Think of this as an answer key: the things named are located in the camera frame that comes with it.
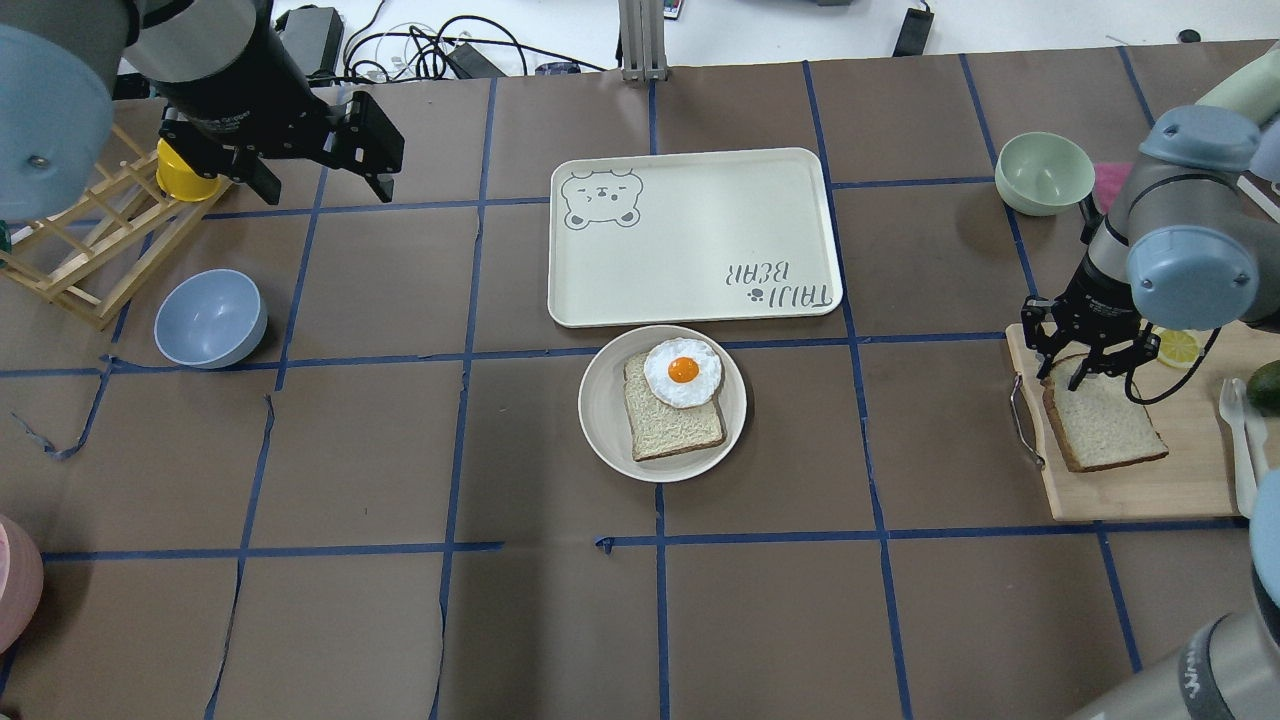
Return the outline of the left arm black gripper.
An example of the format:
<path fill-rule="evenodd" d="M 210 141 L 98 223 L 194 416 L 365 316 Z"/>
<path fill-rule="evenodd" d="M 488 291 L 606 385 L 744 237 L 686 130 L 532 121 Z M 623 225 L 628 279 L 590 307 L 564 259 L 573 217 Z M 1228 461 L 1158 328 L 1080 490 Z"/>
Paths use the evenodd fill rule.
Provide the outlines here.
<path fill-rule="evenodd" d="M 339 105 L 317 97 L 302 109 L 283 104 L 241 113 L 223 124 L 165 109 L 159 136 L 197 176 L 224 177 L 252 190 L 264 202 L 280 201 L 282 181 L 269 160 L 305 159 L 358 176 L 381 202 L 394 197 L 404 159 L 404 137 L 367 91 Z"/>

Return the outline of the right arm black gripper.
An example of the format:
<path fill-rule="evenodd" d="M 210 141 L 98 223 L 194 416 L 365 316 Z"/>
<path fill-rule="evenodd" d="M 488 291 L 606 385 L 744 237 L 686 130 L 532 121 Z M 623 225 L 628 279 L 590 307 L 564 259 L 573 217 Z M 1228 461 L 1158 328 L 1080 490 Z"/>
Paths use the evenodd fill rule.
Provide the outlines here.
<path fill-rule="evenodd" d="M 1137 368 L 1156 359 L 1158 338 L 1139 328 L 1133 307 L 1111 307 L 1089 295 L 1062 293 L 1050 301 L 1029 296 L 1020 310 L 1024 341 L 1038 356 L 1038 380 L 1043 382 L 1070 343 L 1088 348 L 1085 373 L 1126 373 L 1126 398 L 1148 405 L 1137 378 Z"/>

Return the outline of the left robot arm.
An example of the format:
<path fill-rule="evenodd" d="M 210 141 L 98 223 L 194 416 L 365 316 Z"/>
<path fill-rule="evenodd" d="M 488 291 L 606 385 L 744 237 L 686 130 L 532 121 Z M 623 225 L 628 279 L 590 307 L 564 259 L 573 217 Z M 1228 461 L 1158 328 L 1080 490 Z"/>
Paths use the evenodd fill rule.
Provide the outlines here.
<path fill-rule="evenodd" d="M 4 220 L 65 211 L 113 126 L 119 65 L 166 100 L 161 138 L 197 176 L 275 205 L 270 159 L 305 159 L 394 193 L 404 137 L 372 95 L 324 102 L 273 28 L 268 1 L 5 1 L 1 5 Z"/>

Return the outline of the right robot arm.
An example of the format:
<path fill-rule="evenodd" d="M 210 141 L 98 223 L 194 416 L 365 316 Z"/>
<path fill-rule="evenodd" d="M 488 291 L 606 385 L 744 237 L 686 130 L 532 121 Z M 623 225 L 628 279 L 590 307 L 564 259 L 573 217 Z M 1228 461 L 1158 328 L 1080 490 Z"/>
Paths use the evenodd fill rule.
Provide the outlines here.
<path fill-rule="evenodd" d="M 1277 331 L 1277 224 L 1248 217 L 1238 188 L 1276 128 L 1275 47 L 1155 120 L 1108 210 L 1085 200 L 1085 254 L 1065 291 L 1021 306 L 1039 380 L 1074 343 L 1085 355 L 1069 363 L 1071 391 L 1132 378 L 1157 356 L 1156 327 Z"/>

